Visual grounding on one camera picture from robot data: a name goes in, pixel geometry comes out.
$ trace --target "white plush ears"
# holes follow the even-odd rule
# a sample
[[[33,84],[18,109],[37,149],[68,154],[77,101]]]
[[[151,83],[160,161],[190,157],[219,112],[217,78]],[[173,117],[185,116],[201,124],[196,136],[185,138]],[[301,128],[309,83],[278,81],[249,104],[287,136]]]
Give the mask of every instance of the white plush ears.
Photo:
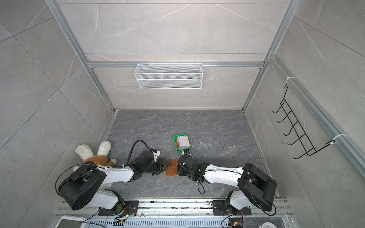
[[[85,144],[78,145],[75,149],[75,152],[81,157],[83,161],[94,156],[90,147]]]
[[[105,155],[108,156],[110,149],[112,148],[112,144],[109,141],[104,141],[100,144],[99,149],[97,151],[97,156]]]

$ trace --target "ventilated metal panel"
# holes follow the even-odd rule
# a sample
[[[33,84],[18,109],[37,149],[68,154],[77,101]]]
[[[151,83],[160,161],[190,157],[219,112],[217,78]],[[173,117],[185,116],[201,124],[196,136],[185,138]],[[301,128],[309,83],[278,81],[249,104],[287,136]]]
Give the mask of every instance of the ventilated metal panel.
[[[165,228],[165,227],[189,227],[189,228],[198,228],[198,227],[212,227],[219,228],[221,226],[223,218],[129,218],[122,223],[113,224],[114,219],[91,219],[91,223],[89,227],[100,227],[97,224],[103,225],[105,227],[123,227],[123,228]],[[224,227],[228,227],[228,220],[224,220]]]
[[[203,66],[198,63],[142,63],[135,76],[141,89],[200,89]]]

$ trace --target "cable tie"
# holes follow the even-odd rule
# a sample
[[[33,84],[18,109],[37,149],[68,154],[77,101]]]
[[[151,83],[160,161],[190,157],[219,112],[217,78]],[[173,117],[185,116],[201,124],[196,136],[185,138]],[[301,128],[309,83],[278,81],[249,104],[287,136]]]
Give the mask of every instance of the cable tie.
[[[285,84],[288,84],[289,78],[295,78],[295,77],[287,77],[287,81],[285,82]]]
[[[339,134],[339,135],[336,135],[333,139],[332,139],[332,142],[330,142],[330,144],[334,144],[335,142],[335,139],[337,138],[337,137],[340,137],[340,136],[342,136],[342,135],[346,135],[346,136],[348,136],[347,134]]]

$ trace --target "brown plush clothing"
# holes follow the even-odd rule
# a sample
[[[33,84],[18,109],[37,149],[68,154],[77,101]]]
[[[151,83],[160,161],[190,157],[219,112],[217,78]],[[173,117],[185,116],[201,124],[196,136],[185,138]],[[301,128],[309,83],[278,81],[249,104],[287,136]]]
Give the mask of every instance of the brown plush clothing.
[[[114,162],[110,161],[108,162],[108,156],[100,155],[100,156],[94,156],[91,158],[86,159],[84,162],[94,162],[96,165],[100,166],[113,166],[115,165]]]

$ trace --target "gray marble wall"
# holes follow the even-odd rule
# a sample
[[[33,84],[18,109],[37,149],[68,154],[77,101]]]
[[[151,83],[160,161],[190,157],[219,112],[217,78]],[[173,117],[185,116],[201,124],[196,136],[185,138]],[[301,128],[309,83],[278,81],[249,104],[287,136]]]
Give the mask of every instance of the gray marble wall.
[[[364,1],[303,0],[276,52],[363,151],[364,9]],[[283,135],[291,127],[288,119],[277,123],[285,113],[272,113],[280,106],[284,85],[285,80],[269,67],[247,112],[270,172],[279,180],[280,196],[288,198],[300,227],[363,227],[365,182],[336,146],[292,158],[304,150],[300,142],[286,144],[296,138],[293,131]],[[286,99],[316,149],[331,140],[290,89]],[[309,148],[308,140],[303,143]]]
[[[286,0],[59,0],[89,61],[263,61]],[[117,109],[241,109],[258,68],[204,68],[199,90],[140,90],[95,69]]]
[[[58,175],[110,112],[43,0],[0,1],[0,227],[51,227]]]
[[[117,109],[241,109],[257,67],[206,67],[201,89],[141,90],[135,68],[95,68]]]
[[[285,0],[59,0],[90,60],[262,61]]]

